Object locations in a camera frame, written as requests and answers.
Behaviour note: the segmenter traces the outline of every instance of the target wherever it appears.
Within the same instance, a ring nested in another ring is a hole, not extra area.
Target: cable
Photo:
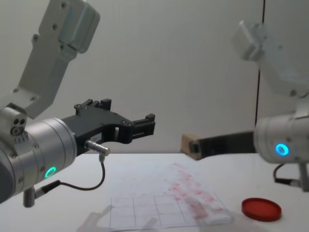
[[[265,22],[265,10],[266,10],[266,0],[263,0],[262,23]],[[261,70],[259,70],[258,76],[257,76],[257,90],[256,90],[256,103],[255,103],[255,122],[254,122],[255,125],[257,123],[258,108],[259,108],[260,82],[261,82]]]
[[[277,171],[284,166],[284,164],[278,165],[274,172],[273,172],[273,177],[275,183],[283,184],[283,185],[289,185],[289,186],[294,186],[294,187],[300,187],[300,182],[297,179],[286,179],[286,178],[277,178]]]
[[[274,172],[273,172],[274,180],[277,179],[277,171],[278,171],[282,166],[284,166],[284,164],[280,164],[280,165],[278,165],[278,166],[275,168],[275,170],[274,170]]]
[[[64,186],[70,187],[72,189],[74,188],[74,189],[81,190],[81,191],[92,191],[92,190],[95,190],[95,189],[99,188],[103,184],[103,182],[105,180],[105,167],[104,167],[104,163],[103,162],[101,163],[101,167],[102,167],[102,179],[101,179],[100,183],[98,183],[96,186],[94,186],[92,188],[82,188],[82,187],[78,187],[78,186],[71,185],[71,184],[64,183],[64,182],[60,182],[60,185],[64,185]]]
[[[92,187],[92,188],[82,188],[82,187],[78,187],[78,186],[75,186],[75,185],[71,185],[71,184],[68,184],[68,183],[64,183],[64,182],[61,182],[60,180],[56,180],[48,185],[45,185],[41,188],[39,188],[38,190],[35,191],[35,199],[45,195],[46,193],[48,193],[49,191],[57,188],[58,186],[60,185],[64,185],[64,186],[67,186],[67,187],[70,187],[70,188],[74,188],[74,189],[77,189],[77,190],[81,190],[81,191],[92,191],[92,190],[95,190],[97,188],[99,188],[104,180],[105,180],[105,167],[104,167],[104,163],[101,162],[101,167],[102,167],[102,179],[100,181],[100,183],[98,183],[96,186]]]

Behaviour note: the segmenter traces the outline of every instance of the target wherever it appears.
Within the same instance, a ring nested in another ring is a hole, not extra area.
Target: paper sheet
[[[227,224],[232,216],[202,174],[184,163],[130,167],[115,182],[110,231]]]

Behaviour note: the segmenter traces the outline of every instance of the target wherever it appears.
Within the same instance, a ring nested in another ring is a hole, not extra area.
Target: wooden block
[[[190,149],[190,143],[193,141],[197,141],[200,138],[193,135],[193,134],[183,134],[182,135],[182,147],[181,152],[185,153],[186,155],[190,156],[191,158],[195,160],[202,159],[202,155],[200,153],[192,153]]]

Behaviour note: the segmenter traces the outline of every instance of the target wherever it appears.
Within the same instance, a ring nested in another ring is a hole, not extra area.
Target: white wall
[[[309,76],[309,1],[267,0],[265,24],[282,44],[299,73]],[[295,101],[272,92],[261,78],[258,116],[272,116],[294,109]]]
[[[87,53],[67,70],[52,107],[39,118],[111,98],[136,120],[156,114],[155,135],[113,152],[175,152],[181,134],[213,136],[254,127],[257,68],[230,44],[239,21],[260,21],[256,0],[89,0],[101,14]],[[18,83],[48,0],[0,3],[0,96]]]

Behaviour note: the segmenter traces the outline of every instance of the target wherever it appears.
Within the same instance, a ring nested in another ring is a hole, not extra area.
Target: black bracket
[[[74,116],[63,121],[74,132],[78,146],[78,155],[87,152],[84,147],[87,140],[98,144],[118,142],[129,144],[133,139],[154,134],[155,115],[149,114],[145,119],[130,121],[111,111],[112,100],[93,101],[74,106]]]

